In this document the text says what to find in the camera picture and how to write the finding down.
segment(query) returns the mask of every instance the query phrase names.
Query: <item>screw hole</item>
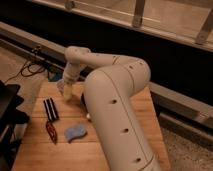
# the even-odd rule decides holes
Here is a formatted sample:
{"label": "screw hole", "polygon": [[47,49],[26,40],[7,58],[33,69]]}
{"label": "screw hole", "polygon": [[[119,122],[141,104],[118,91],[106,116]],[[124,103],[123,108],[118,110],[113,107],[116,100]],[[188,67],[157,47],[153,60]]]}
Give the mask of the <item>screw hole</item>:
{"label": "screw hole", "polygon": [[115,103],[117,103],[117,100],[116,100],[116,99],[113,99],[110,103],[111,103],[111,104],[115,104]]}
{"label": "screw hole", "polygon": [[129,132],[129,129],[128,129],[128,128],[125,128],[122,132],[123,132],[123,133],[127,133],[127,132]]}
{"label": "screw hole", "polygon": [[137,158],[137,159],[135,159],[135,163],[139,163],[141,161],[141,158]]}

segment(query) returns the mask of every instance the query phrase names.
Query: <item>wire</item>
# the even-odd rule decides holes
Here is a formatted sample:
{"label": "wire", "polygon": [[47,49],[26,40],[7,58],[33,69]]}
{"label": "wire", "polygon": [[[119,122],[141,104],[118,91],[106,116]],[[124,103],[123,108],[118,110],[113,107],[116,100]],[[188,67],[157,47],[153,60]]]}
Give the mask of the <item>wire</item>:
{"label": "wire", "polygon": [[[4,84],[6,84],[8,81],[16,78],[19,76],[19,74],[21,74],[21,76],[23,77],[31,77],[33,75],[36,75],[36,74],[39,74],[39,73],[42,73],[44,72],[47,68],[43,65],[45,63],[45,60],[37,60],[36,57],[37,57],[37,54],[39,52],[40,49],[37,49],[34,48],[31,50],[31,53],[29,53],[28,57],[27,57],[27,60],[24,62],[24,64],[22,65],[21,69],[19,70],[19,72],[8,78]],[[33,71],[32,70],[32,67],[33,66],[40,66],[37,70]]]}
{"label": "wire", "polygon": [[8,78],[8,79],[4,82],[4,84],[6,84],[8,81],[10,81],[10,80],[12,80],[12,79],[18,77],[19,74],[22,72],[23,68],[25,68],[25,65],[26,65],[27,63],[28,63],[28,60],[25,61],[25,63],[22,65],[22,67],[21,67],[21,69],[19,70],[19,72],[18,72],[15,76],[12,76],[12,77]]}

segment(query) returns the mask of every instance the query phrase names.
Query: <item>wooden table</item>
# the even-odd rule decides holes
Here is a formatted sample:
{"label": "wooden table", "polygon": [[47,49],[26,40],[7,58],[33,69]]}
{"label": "wooden table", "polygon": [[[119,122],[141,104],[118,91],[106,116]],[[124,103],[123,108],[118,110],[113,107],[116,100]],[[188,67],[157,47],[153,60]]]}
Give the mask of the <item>wooden table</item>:
{"label": "wooden table", "polygon": [[[95,129],[92,123],[85,118],[86,111],[80,102],[82,90],[83,84],[76,83],[73,88],[73,100],[66,103],[55,83],[43,83],[13,171],[109,171]],[[49,97],[55,101],[60,116],[60,120],[54,123],[58,133],[57,145],[51,142],[45,129],[47,118],[43,100]],[[162,170],[170,170],[149,89],[145,88],[131,100],[141,127],[159,159]],[[69,144],[64,137],[64,131],[77,123],[83,123],[88,134]]]}

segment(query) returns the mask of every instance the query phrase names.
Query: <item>black object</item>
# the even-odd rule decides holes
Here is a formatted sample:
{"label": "black object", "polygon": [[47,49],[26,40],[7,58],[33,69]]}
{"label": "black object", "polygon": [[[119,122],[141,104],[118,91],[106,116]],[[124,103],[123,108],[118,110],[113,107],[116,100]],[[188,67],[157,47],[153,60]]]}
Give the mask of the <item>black object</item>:
{"label": "black object", "polygon": [[48,121],[54,122],[59,119],[58,111],[52,98],[43,101]]}
{"label": "black object", "polygon": [[14,109],[14,111],[8,113],[6,122],[8,124],[25,124],[28,123],[30,117],[20,110]]}
{"label": "black object", "polygon": [[0,158],[2,158],[11,168],[15,159],[21,139],[11,142],[16,124],[23,124],[29,121],[29,116],[22,111],[16,109],[24,99],[17,95],[21,88],[18,84],[5,85],[0,81]]}
{"label": "black object", "polygon": [[45,111],[46,111],[46,114],[47,114],[48,121],[51,121],[51,117],[50,117],[50,113],[49,113],[48,108],[47,108],[46,101],[44,100],[43,103],[44,103],[44,107],[45,107]]}
{"label": "black object", "polygon": [[56,118],[59,119],[58,111],[57,111],[57,109],[56,109],[56,107],[55,107],[55,103],[54,103],[54,101],[53,101],[52,98],[50,98],[50,102],[51,102],[51,105],[52,105],[52,107],[53,107],[53,111],[54,111],[54,113],[55,113]]}

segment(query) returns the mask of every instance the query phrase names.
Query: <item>blue sponge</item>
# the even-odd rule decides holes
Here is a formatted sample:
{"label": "blue sponge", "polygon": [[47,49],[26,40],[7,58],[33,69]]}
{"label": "blue sponge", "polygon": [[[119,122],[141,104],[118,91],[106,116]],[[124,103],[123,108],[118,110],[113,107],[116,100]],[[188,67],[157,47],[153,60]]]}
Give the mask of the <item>blue sponge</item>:
{"label": "blue sponge", "polygon": [[87,133],[86,128],[83,124],[78,124],[67,128],[64,132],[65,138],[68,142],[71,142],[73,139],[81,138]]}

